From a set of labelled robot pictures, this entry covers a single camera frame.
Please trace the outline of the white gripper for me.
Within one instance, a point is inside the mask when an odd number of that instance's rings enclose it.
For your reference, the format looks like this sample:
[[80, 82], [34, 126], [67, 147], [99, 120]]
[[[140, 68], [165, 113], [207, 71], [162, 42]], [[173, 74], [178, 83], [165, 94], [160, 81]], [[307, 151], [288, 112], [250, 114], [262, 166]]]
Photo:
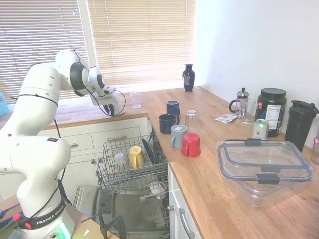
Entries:
[[111, 116], [115, 115], [113, 104], [120, 103], [120, 96], [117, 93], [106, 94], [102, 97], [99, 97], [96, 94], [93, 94], [90, 96], [90, 98], [92, 100], [93, 105], [95, 106], [108, 105]]

